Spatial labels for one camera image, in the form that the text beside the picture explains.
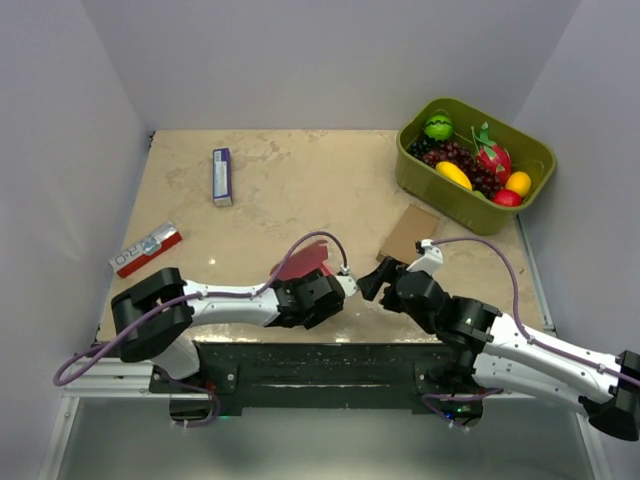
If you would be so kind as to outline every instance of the red and white box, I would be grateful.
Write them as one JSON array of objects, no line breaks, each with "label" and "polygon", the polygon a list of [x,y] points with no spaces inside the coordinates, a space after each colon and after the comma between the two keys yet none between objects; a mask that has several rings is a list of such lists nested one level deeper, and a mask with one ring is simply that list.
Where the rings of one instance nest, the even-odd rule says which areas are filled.
[{"label": "red and white box", "polygon": [[178,229],[173,223],[166,222],[132,247],[125,248],[109,260],[109,263],[118,276],[125,278],[162,252],[169,250],[180,240],[182,240],[182,236]]}]

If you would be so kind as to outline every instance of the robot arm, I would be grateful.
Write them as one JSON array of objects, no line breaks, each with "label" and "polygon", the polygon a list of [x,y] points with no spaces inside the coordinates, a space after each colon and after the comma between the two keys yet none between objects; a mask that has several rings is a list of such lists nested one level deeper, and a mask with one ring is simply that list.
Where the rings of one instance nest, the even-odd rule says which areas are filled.
[{"label": "robot arm", "polygon": [[514,318],[478,300],[451,297],[432,277],[443,264],[440,249],[430,240],[416,247],[421,256],[408,267],[387,258],[358,285],[364,298],[373,300],[388,283],[383,307],[407,313],[452,348],[451,361],[429,373],[432,382],[450,390],[501,388],[554,401],[588,416],[609,435],[638,440],[639,355],[580,348],[518,328]]},{"label": "robot arm", "polygon": [[324,276],[319,270],[264,289],[185,281],[177,268],[165,268],[114,297],[111,309],[122,332],[159,303],[185,298],[134,330],[120,347],[123,362],[151,360],[183,379],[200,369],[197,349],[183,335],[187,328],[219,323],[312,328],[342,310],[345,298],[356,292],[350,275]]}]

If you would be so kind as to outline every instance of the black mounting plate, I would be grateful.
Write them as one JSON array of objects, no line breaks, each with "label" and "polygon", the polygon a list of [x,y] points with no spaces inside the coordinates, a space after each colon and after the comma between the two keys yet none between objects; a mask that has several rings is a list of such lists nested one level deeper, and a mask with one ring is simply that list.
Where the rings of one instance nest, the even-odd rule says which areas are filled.
[{"label": "black mounting plate", "polygon": [[[222,415],[243,408],[403,409],[431,413],[424,393],[451,393],[431,383],[428,370],[450,359],[442,344],[197,343],[201,374],[215,385]],[[187,393],[153,379],[151,393]],[[472,389],[456,393],[474,393]],[[172,399],[174,420],[202,418],[208,400]],[[462,421],[482,416],[481,402],[437,402]]]}]

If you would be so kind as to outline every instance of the table surface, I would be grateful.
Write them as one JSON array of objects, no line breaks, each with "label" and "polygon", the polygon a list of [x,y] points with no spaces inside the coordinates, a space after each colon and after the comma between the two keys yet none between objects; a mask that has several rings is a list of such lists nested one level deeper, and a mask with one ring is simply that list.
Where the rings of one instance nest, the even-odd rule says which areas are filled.
[{"label": "table surface", "polygon": [[[126,279],[114,277],[109,299],[157,270],[179,267],[183,278],[212,285],[254,285],[302,235],[327,230],[343,243],[355,275],[377,266],[386,236],[414,203],[394,178],[395,131],[213,130],[156,132],[123,247],[172,221],[183,241]],[[211,199],[214,148],[232,156],[234,205]],[[434,238],[469,235],[442,214]],[[520,284],[523,321],[542,329],[535,290],[515,222],[490,237],[513,263]],[[512,286],[499,258],[475,242],[443,245],[445,265],[436,274],[452,294],[473,297],[512,313]],[[330,265],[339,254],[330,249]],[[321,325],[260,328],[208,325],[189,329],[198,341],[426,342],[406,315],[384,311],[359,295]],[[115,336],[111,311],[103,312],[97,339]]]}]

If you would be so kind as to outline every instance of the plastic basket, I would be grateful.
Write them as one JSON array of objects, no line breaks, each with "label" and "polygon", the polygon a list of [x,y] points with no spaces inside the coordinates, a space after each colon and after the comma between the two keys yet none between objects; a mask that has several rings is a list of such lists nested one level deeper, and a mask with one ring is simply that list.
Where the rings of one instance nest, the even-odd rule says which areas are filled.
[{"label": "plastic basket", "polygon": [[[451,118],[454,127],[452,141],[472,152],[475,150],[471,127],[476,127],[477,131],[484,122],[489,123],[491,139],[509,151],[513,171],[526,172],[531,177],[531,190],[521,205],[503,207],[481,198],[409,155],[407,149],[418,138],[427,119],[438,113]],[[547,146],[455,98],[439,98],[430,102],[400,130],[396,144],[398,185],[478,235],[499,232],[516,214],[531,205],[556,168],[553,152]]]}]

